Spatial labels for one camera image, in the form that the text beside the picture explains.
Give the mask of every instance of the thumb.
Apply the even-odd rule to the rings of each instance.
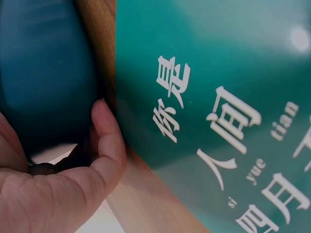
[[[18,136],[6,118],[0,113],[0,168],[26,172],[27,159]]]
[[[57,202],[57,207],[64,208],[57,213],[64,216],[75,215],[72,226],[76,228],[95,213],[116,187],[126,167],[125,145],[117,120],[103,100],[93,105],[92,121],[99,137],[99,157],[90,167],[76,167],[47,176],[50,185],[67,190],[54,192],[58,196],[53,199]]]

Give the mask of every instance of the white lettering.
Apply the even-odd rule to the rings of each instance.
[[[168,97],[171,93],[177,98],[181,108],[184,108],[184,103],[181,98],[181,94],[184,93],[188,87],[190,67],[185,64],[183,80],[179,79],[180,64],[175,65],[175,57],[172,57],[169,61],[160,56],[158,58],[159,70],[156,82],[162,87],[168,90]]]
[[[273,194],[270,189],[276,183],[278,183],[282,188],[276,194]],[[287,191],[291,196],[285,202],[282,202],[279,199],[279,196],[284,191]],[[289,224],[291,221],[291,215],[287,208],[287,204],[290,201],[296,199],[298,202],[300,202],[300,205],[297,207],[297,209],[307,210],[310,206],[310,200],[305,195],[303,195],[295,186],[293,186],[287,179],[285,179],[281,173],[274,174],[272,182],[265,189],[263,189],[261,193],[282,212],[287,224]]]
[[[277,232],[279,227],[271,221],[262,211],[260,211],[256,205],[249,205],[249,209],[243,214],[239,219],[236,219],[236,222],[247,231],[247,233],[257,233],[257,227],[270,227],[264,233],[270,231]]]
[[[302,139],[301,143],[299,144],[299,146],[297,147],[297,149],[295,150],[293,157],[296,158],[300,152],[302,151],[302,149],[304,147],[307,147],[308,149],[311,150],[311,127],[308,129],[306,135],[304,136],[304,138]],[[311,160],[309,161],[309,163],[306,165],[304,171],[307,172],[311,167]]]
[[[242,144],[244,139],[244,133],[242,132],[243,127],[250,127],[253,125],[260,125],[261,115],[255,109],[238,99],[228,91],[220,86],[216,89],[217,97],[214,104],[213,112],[210,113],[206,120],[210,120],[210,127],[223,137],[232,146],[238,149],[241,153],[246,154],[247,148]],[[228,103],[235,106],[238,110],[243,112],[245,115],[251,118],[250,122],[248,118],[242,115],[239,111],[232,108],[228,103],[222,105],[222,114],[220,117],[217,116],[216,111],[220,102],[220,99],[225,99]],[[225,115],[230,116],[230,120],[225,119]],[[234,121],[238,122],[238,127],[234,126]]]
[[[224,190],[223,178],[222,178],[218,168],[215,165],[220,166],[220,167],[225,168],[225,169],[236,169],[237,164],[235,163],[235,159],[230,159],[228,161],[218,161],[216,159],[209,157],[207,154],[205,154],[203,151],[201,151],[201,149],[198,149],[196,154],[201,159],[203,159],[204,162],[206,162],[207,165],[212,169],[212,171],[214,172],[214,174],[216,175],[216,177],[218,179],[220,188],[223,191]]]
[[[174,143],[177,143],[177,138],[173,135],[173,131],[179,130],[179,124],[170,115],[175,115],[176,110],[172,107],[165,108],[163,100],[158,99],[158,109],[154,108],[154,115],[152,119],[160,129],[163,136],[167,135]]]

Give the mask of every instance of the wooden surface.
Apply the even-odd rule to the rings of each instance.
[[[115,108],[115,0],[77,2]],[[131,149],[125,175],[107,202],[125,233],[208,233]]]

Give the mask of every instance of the green background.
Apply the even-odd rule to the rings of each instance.
[[[215,233],[245,232],[235,219],[255,204],[279,232],[310,231],[310,210],[288,204],[291,222],[261,194],[274,173],[311,197],[311,171],[303,169],[310,151],[294,159],[293,152],[310,127],[311,57],[291,42],[295,28],[311,30],[309,0],[118,0],[116,25],[116,83],[118,119],[125,139],[175,195]],[[157,82],[158,57],[176,57],[191,67],[188,88],[181,94],[184,109]],[[259,126],[244,128],[243,155],[210,128],[206,117],[224,88],[256,109]],[[174,143],[153,122],[153,108],[163,99],[177,111],[180,131]],[[272,122],[284,114],[288,101],[299,111],[282,142],[270,136]],[[196,155],[198,148],[210,157],[236,159],[238,168],[219,168],[225,190],[215,174]],[[260,158],[267,164],[253,186],[247,174]],[[228,197],[238,205],[228,207]]]

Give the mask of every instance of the finger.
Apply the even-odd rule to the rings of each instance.
[[[115,188],[126,165],[125,145],[118,123],[106,103],[97,101],[92,108],[92,120],[99,137],[99,158],[90,167],[76,167],[58,173],[57,182],[66,183],[66,188],[75,191],[75,213],[83,224],[98,209],[107,195]],[[55,183],[54,176],[47,177],[50,183]],[[66,198],[66,195],[54,199]]]
[[[27,159],[18,136],[0,113],[0,167],[26,172]]]

